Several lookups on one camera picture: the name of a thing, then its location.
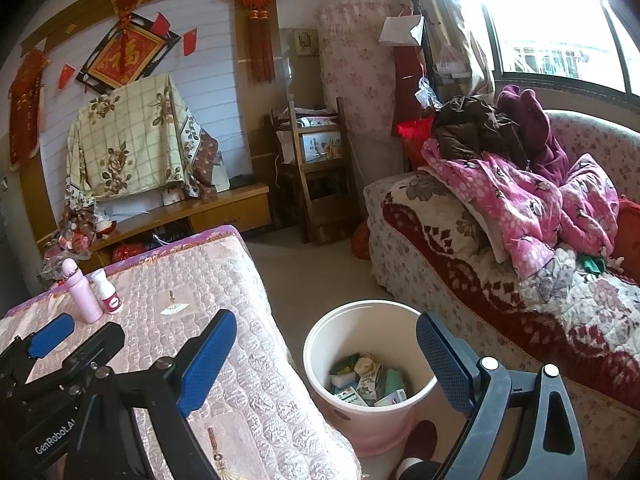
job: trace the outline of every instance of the floor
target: floor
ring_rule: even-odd
[[[351,301],[392,299],[373,279],[370,263],[351,254],[348,240],[324,247],[303,245],[297,229],[289,228],[251,238],[247,245],[267,290],[273,317],[306,384],[302,367],[306,334],[324,314]],[[421,403],[419,415],[436,425],[434,460],[444,460],[462,430],[464,418],[451,409],[439,386]],[[508,413],[484,480],[498,478],[516,416]],[[399,446],[384,455],[363,459],[363,472],[370,480],[385,480],[401,453]]]

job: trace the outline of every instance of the bolt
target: bolt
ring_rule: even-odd
[[[545,374],[547,374],[549,377],[558,377],[558,375],[560,375],[560,370],[558,370],[558,367],[556,365],[552,365],[552,364],[545,365],[543,370],[545,371]]]
[[[160,368],[161,370],[167,370],[167,368],[171,368],[173,364],[174,360],[170,357],[161,357],[158,359],[158,361],[156,361],[156,367]]]
[[[497,370],[500,363],[493,357],[483,357],[480,364],[486,370]]]
[[[111,374],[111,369],[107,366],[101,366],[95,371],[96,379],[105,379]]]

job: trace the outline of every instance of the pink blanket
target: pink blanket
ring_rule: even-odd
[[[445,160],[435,139],[424,143],[422,155],[462,200],[476,200],[497,221],[521,279],[551,260],[558,237],[581,253],[611,254],[618,194],[591,155],[575,163],[561,187],[489,152],[482,160]]]

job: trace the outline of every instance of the trash can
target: trash can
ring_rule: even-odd
[[[314,400],[360,458],[385,453],[400,444],[416,422],[416,406],[436,385],[415,338],[418,316],[417,310],[393,301],[356,301],[328,313],[306,338],[303,361],[317,393]],[[373,354],[378,362],[400,371],[412,396],[400,404],[370,408],[338,400],[329,393],[330,368],[356,352]]]

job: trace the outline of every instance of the shoe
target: shoe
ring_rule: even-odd
[[[407,458],[418,458],[423,462],[429,462],[433,453],[436,451],[438,444],[438,431],[436,426],[430,420],[421,420],[412,429],[404,443],[404,451],[402,457],[398,461],[398,465],[389,474],[389,480],[396,480],[396,471],[400,464]]]

